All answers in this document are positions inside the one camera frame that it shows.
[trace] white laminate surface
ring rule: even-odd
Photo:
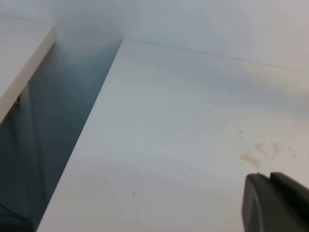
[[[239,232],[248,173],[309,186],[309,75],[123,41],[39,232]]]
[[[0,15],[0,123],[54,41],[51,25]]]

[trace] white desk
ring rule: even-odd
[[[0,16],[0,123],[54,41],[51,25]]]
[[[308,139],[308,74],[124,41],[38,231],[243,231],[245,176],[309,186]]]

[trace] brown stain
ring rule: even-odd
[[[274,149],[275,154],[278,154],[281,151],[281,147],[277,143],[272,143],[272,148]]]
[[[255,147],[256,150],[258,150],[262,154],[267,155],[267,153],[265,152],[265,150],[263,148],[263,144],[262,143],[258,143],[254,147]]]
[[[261,162],[259,160],[255,159],[255,158],[251,157],[249,152],[247,152],[243,156],[240,156],[240,159],[249,162],[254,167],[257,167],[258,169],[261,168]]]

